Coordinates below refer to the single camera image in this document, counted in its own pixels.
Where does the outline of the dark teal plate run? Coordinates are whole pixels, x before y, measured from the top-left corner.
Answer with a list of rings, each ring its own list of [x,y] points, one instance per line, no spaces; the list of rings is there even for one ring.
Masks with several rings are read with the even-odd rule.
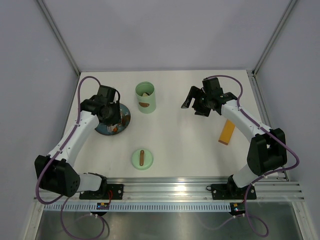
[[[104,124],[99,124],[95,131],[101,135],[105,136],[115,136],[123,132],[130,124],[131,121],[131,112],[127,106],[124,104],[120,104],[120,116],[121,116],[121,123],[106,126]]]

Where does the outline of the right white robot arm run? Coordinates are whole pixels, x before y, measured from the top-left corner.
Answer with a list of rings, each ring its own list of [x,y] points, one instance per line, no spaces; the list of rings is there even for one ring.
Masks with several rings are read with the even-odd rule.
[[[287,163],[285,133],[280,128],[272,129],[258,122],[240,105],[239,97],[223,91],[218,77],[207,77],[202,85],[202,88],[190,88],[181,107],[192,107],[196,115],[204,117],[212,111],[217,112],[231,121],[249,141],[246,165],[231,175],[223,187],[230,197],[239,198],[255,179]]]

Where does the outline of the green round lid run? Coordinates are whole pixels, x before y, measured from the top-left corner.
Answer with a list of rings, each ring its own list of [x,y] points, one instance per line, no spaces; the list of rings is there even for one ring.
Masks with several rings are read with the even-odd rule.
[[[140,171],[149,169],[153,162],[153,154],[146,148],[137,149],[131,156],[132,166]]]

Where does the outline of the orange rectangular box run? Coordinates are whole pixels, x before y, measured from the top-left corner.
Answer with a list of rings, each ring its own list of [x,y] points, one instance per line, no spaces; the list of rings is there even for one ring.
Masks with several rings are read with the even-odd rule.
[[[227,119],[219,136],[218,142],[227,146],[231,141],[235,129],[236,125]]]

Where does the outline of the left aluminium frame post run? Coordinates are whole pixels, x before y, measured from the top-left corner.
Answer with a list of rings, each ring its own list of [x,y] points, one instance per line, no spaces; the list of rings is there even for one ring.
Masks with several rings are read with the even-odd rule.
[[[61,34],[61,31],[59,30],[59,27],[49,9],[46,2],[44,0],[35,0],[35,3],[39,7],[40,12],[42,13],[43,17],[45,18],[50,30],[52,31],[55,39],[57,40],[59,46],[61,47],[61,50],[63,51],[63,54],[65,55],[67,61],[69,62],[71,68],[73,69],[74,73],[79,77],[81,75],[80,68],[78,67],[78,64],[76,63],[71,51],[69,50],[69,47],[67,46],[63,35]]]

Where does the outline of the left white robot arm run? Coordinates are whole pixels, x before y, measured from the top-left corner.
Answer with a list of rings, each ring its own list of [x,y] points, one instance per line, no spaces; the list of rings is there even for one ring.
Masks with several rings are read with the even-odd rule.
[[[35,159],[36,194],[43,189],[65,197],[82,193],[103,199],[108,194],[106,177],[97,173],[79,174],[74,170],[74,164],[95,129],[108,129],[121,121],[120,93],[115,88],[101,85],[96,95],[79,103],[75,123],[55,148],[46,156],[39,155]]]

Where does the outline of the green cylindrical lunch container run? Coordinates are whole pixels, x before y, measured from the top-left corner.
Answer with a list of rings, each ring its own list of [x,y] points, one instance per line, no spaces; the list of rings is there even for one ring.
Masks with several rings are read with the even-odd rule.
[[[148,93],[150,96],[142,97],[143,93]],[[151,114],[156,109],[156,94],[155,87],[151,82],[140,82],[135,87],[135,95],[138,102],[138,109],[143,114]]]

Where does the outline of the right aluminium frame post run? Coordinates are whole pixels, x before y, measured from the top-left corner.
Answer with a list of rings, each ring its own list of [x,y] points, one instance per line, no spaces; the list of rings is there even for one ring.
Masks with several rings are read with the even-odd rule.
[[[270,54],[271,50],[273,49],[274,45],[276,44],[277,39],[282,33],[282,30],[285,28],[285,25],[290,18],[291,14],[293,13],[297,3],[299,0],[290,0],[282,13],[275,29],[273,30],[265,48],[262,51],[262,54],[260,55],[257,63],[255,64],[252,72],[252,75],[256,77],[261,70],[265,60],[267,59],[268,55]]]

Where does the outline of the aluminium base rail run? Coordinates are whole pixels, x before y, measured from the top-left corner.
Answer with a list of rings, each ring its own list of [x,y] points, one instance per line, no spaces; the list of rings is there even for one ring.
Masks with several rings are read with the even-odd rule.
[[[123,184],[123,202],[211,202],[207,187],[223,184],[225,177],[138,177],[109,178],[109,184]],[[269,177],[254,184],[257,202],[304,202],[296,181]]]

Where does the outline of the toy brown mushroom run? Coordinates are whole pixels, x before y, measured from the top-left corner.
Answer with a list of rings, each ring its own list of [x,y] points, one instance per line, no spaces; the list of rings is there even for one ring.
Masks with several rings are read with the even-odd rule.
[[[123,126],[126,126],[126,125],[128,125],[128,124],[130,123],[130,120],[131,120],[131,116],[130,116],[130,115],[124,115],[124,116],[122,117],[122,122],[121,122],[121,124],[122,124]]]

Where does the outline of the metal tongs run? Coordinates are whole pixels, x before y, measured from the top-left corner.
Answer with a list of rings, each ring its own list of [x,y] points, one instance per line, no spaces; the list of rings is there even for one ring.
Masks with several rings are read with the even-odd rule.
[[[108,131],[109,133],[116,133],[116,132],[113,132],[113,129],[114,129],[115,127],[118,127],[118,125],[115,124],[115,125],[107,126],[107,131]]]

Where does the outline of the aluminium frame post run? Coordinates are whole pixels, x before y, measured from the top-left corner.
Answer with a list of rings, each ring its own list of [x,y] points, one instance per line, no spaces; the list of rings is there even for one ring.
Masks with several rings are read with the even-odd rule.
[[[299,0],[290,0],[282,13],[275,29],[273,30],[265,48],[262,51],[262,54],[260,55],[257,63],[255,64],[252,72],[252,75],[256,77],[261,70],[265,60],[267,59],[268,55],[270,54],[271,50],[273,49],[274,45],[276,44],[277,39],[282,33],[282,30],[285,28],[285,25],[290,18],[291,14],[293,13],[297,3]]]
[[[63,35],[61,34],[61,31],[59,30],[59,27],[49,9],[46,2],[44,0],[35,0],[35,3],[39,7],[40,12],[42,13],[43,17],[45,18],[50,30],[52,31],[55,39],[57,40],[59,46],[61,47],[61,50],[63,51],[63,54],[65,55],[67,61],[69,62],[71,68],[73,69],[74,73],[79,77],[81,75],[80,68],[78,67],[78,64],[76,63],[71,51],[69,50],[69,47],[67,46]]]

